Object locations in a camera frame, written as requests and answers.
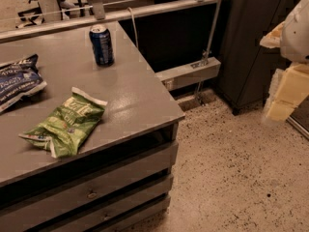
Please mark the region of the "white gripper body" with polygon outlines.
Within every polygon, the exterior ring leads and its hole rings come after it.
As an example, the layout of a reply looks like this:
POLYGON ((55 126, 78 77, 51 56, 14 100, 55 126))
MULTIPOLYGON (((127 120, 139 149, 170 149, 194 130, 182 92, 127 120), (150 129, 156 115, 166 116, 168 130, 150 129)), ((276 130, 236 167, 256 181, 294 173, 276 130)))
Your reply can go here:
POLYGON ((309 63, 309 0, 300 0, 286 17, 280 52, 292 62, 309 63))

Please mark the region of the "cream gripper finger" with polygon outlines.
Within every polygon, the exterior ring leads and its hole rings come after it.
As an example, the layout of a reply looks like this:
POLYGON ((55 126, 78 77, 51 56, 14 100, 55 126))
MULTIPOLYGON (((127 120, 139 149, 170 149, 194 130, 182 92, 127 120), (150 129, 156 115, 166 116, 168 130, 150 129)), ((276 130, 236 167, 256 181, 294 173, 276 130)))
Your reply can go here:
POLYGON ((260 40, 260 46, 266 48, 279 48, 283 26, 284 23, 281 22, 271 32, 263 36, 260 40))
POLYGON ((268 93, 264 121, 286 121, 309 96, 309 65, 292 62, 285 70, 277 69, 272 76, 268 93))

